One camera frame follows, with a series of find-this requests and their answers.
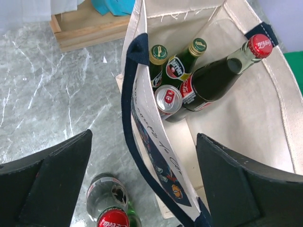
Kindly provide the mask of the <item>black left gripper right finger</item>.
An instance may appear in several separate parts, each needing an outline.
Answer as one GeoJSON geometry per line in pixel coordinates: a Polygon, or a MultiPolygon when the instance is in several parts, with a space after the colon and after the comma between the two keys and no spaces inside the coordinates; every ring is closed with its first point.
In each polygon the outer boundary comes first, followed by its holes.
{"type": "Polygon", "coordinates": [[[205,134],[196,152],[215,227],[301,227],[303,177],[235,152],[205,134]]]}

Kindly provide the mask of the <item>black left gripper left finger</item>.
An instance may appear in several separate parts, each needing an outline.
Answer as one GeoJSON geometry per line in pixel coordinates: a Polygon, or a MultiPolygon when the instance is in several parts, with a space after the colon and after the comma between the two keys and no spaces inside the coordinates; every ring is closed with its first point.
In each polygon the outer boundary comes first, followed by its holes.
{"type": "Polygon", "coordinates": [[[89,162],[92,131],[0,166],[2,227],[68,227],[89,162]]]}

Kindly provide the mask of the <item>cream canvas tote bag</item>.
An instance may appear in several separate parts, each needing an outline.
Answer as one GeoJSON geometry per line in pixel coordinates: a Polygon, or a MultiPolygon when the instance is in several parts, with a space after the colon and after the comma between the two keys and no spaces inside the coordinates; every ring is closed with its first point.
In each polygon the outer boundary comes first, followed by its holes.
{"type": "Polygon", "coordinates": [[[197,135],[267,166],[303,175],[303,97],[270,25],[245,0],[137,0],[122,52],[122,121],[127,146],[156,194],[164,218],[214,227],[200,172],[197,135]],[[161,119],[149,75],[149,49],[169,54],[206,40],[198,65],[221,59],[255,34],[272,53],[218,101],[177,123],[161,119]]]}

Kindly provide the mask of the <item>cola glass bottle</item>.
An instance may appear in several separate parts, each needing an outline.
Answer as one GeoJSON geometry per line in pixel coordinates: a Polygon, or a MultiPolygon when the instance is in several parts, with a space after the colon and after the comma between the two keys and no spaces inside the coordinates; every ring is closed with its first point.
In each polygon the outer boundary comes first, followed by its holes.
{"type": "Polygon", "coordinates": [[[179,87],[182,107],[195,112],[217,101],[245,70],[268,57],[272,49],[269,37],[256,34],[227,57],[197,69],[179,87]]]}

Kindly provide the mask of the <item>silver beverage can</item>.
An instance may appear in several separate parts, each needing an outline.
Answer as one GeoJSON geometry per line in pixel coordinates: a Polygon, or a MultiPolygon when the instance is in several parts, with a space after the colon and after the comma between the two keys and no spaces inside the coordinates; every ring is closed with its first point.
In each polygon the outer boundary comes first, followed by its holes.
{"type": "Polygon", "coordinates": [[[163,120],[175,114],[182,107],[182,95],[180,91],[172,85],[160,86],[155,91],[154,96],[156,106],[163,120]]]}

